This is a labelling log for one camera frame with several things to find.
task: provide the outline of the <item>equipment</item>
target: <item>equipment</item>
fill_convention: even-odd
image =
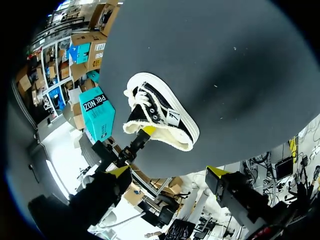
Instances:
[[[99,239],[87,229],[98,224],[109,207],[117,206],[132,181],[129,165],[154,131],[152,127],[141,129],[119,156],[101,142],[92,146],[102,162],[92,176],[93,181],[78,194],[70,196],[69,205],[53,195],[48,198],[42,195],[29,203],[28,208],[41,232],[49,239],[60,238],[61,233],[64,238]],[[104,172],[110,163],[116,163],[119,168]],[[238,223],[246,226],[247,240],[275,239],[297,217],[296,213],[301,216],[308,210],[305,204],[300,206],[299,197],[291,205],[281,201],[274,207],[268,206],[268,198],[253,190],[249,179],[240,172],[226,173],[209,166],[205,181],[216,195],[218,204],[227,207]]]
[[[275,239],[296,215],[297,204],[286,205],[280,201],[274,207],[268,206],[268,199],[250,186],[249,179],[240,172],[218,176],[216,168],[208,166],[205,182],[218,204],[227,207],[241,226],[246,226],[245,239]]]
[[[137,151],[142,149],[154,132],[153,127],[139,130],[130,146],[126,146],[119,157],[97,142],[92,147],[98,150],[102,161],[91,177],[93,181],[76,195],[70,195],[69,205],[65,205],[54,195],[41,195],[28,204],[29,211],[41,232],[49,239],[72,237],[77,239],[100,239],[87,231],[99,223],[107,210],[117,206],[121,196],[132,182],[130,164]],[[105,172],[111,161],[117,161],[117,169]]]

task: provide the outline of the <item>person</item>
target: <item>person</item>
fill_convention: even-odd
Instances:
[[[205,189],[202,192],[199,201],[195,205],[199,187],[194,183],[192,187],[192,192],[186,199],[178,216],[171,224],[167,233],[162,233],[161,231],[147,233],[146,235],[144,235],[145,238],[157,236],[159,240],[191,240],[190,236],[201,217],[201,213],[210,194],[209,188]]]

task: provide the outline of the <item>gray surface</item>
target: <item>gray surface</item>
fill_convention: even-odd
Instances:
[[[37,146],[32,152],[29,151],[30,145],[36,141],[36,131],[23,114],[11,90],[9,97],[6,119],[6,180],[21,214],[32,223],[33,219],[28,210],[28,202],[32,199],[53,193],[64,203],[67,201],[50,173],[45,150]],[[29,164],[33,166],[39,183],[28,168]]]
[[[320,112],[316,60],[269,1],[128,1],[103,56],[99,85],[116,110],[112,136],[121,147],[135,137],[122,128],[131,111],[123,91],[138,72],[162,78],[199,126],[190,152],[153,141],[138,153],[149,177],[264,153]]]

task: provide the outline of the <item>shoe label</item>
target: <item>shoe label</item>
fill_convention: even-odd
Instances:
[[[177,111],[168,108],[168,112],[166,113],[166,122],[168,124],[178,126],[180,123],[180,113]]]

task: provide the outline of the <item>black canvas sneaker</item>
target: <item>black canvas sneaker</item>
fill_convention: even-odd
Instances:
[[[151,140],[186,152],[193,148],[200,134],[199,128],[160,78],[151,73],[137,73],[128,81],[124,95],[128,97],[132,111],[123,125],[125,133],[133,134],[153,126],[156,130]]]

